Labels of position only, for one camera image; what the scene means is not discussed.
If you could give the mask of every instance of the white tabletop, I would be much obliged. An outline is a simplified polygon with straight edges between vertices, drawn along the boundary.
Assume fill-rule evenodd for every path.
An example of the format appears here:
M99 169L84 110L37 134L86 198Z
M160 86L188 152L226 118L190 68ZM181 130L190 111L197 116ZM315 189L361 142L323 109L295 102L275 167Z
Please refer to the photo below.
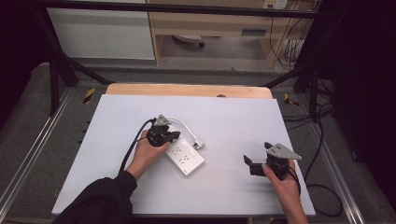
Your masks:
M132 95L102 95L52 213L61 213L94 180L115 177L142 124L160 114L181 119L205 141L198 151L205 163L185 177L166 155L160 157L137 183L131 198L134 214L283 214L269 180L250 175L243 160L245 154L264 162L264 142L292 149L276 100ZM173 126L192 141L183 126L177 122ZM315 210L298 164L296 168L303 208L312 216Z

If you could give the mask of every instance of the gray carpet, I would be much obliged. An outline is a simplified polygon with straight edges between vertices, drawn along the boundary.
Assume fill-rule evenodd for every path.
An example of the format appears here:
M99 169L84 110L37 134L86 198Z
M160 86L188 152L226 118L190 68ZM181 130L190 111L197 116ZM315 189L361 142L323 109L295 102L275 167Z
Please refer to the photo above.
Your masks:
M157 83L191 83L191 84L221 84L256 86L274 78L271 73L255 72L199 72L147 69L97 69L103 77L124 82L157 82ZM50 111L50 92L48 70L37 68L21 101L14 108L12 115L0 132L0 191L4 192L7 183L21 164L30 146L35 141L43 127ZM84 130L89 128L89 121L99 102L100 95L106 91L106 86L96 88L89 104L82 103L89 87L78 87L66 106L66 109L53 130L49 141L44 146L41 155L35 162L31 173L23 184L20 193L7 213L7 218L28 217L52 219L50 213L56 201L56 193L61 189L67 173L78 152L79 141L83 140ZM283 92L274 93L279 101L282 115L302 115L300 106L285 105ZM336 118L323 118L324 137L332 150L332 154L340 166L344 178L358 204L367 223L396 223L396 215L386 198L378 189L367 167L363 163L351 159L349 147L337 124ZM292 128L299 123L286 123ZM318 143L315 141L309 124L289 131L290 140L296 152L304 160L300 162L302 171L306 170L312 160ZM322 184L333 188L328 171L319 155L308 183ZM328 213L335 212L339 204L328 191L312 189L311 198L319 209ZM340 217L326 217L318 214L309 218L314 223L348 223L343 213ZM266 218L254 218L255 223L264 223Z

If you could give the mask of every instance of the white power strip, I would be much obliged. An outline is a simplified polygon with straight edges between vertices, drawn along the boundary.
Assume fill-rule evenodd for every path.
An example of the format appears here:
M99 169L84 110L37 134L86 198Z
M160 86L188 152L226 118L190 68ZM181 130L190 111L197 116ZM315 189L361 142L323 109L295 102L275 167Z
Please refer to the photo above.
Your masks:
M288 0L265 0L263 8L285 9Z
M166 150L166 155L185 176L196 170L205 161L182 135Z

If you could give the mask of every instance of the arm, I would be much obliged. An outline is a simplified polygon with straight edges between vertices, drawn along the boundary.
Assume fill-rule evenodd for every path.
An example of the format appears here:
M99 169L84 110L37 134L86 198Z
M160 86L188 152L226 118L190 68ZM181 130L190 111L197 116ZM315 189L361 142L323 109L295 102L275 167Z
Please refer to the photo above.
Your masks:
M136 181L160 157L170 143L152 147L143 131L135 148L134 158L116 178L94 181L56 217L54 224L63 223L129 223L132 215L131 195Z
M295 170L293 160L289 160L289 167ZM276 190L277 198L282 205L288 223L308 223L295 180L288 175L284 180L280 181L267 165L263 165L262 169Z

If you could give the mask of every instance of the person's right hand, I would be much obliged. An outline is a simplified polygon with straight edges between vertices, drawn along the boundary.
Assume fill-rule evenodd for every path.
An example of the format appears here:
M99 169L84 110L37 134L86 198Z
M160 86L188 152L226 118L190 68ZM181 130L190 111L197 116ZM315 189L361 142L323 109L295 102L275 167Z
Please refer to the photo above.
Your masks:
M153 147L147 139L148 131L144 130L140 135L141 140L137 142L134 150L134 158L126 171L138 180L143 173L154 163L171 145L169 142L160 147Z
M293 160L289 160L289 167L295 170ZM267 165L263 164L262 169L274 186L277 198L282 205L288 223L308 223L303 206L301 205L297 183L291 175L287 175L286 178L281 181Z

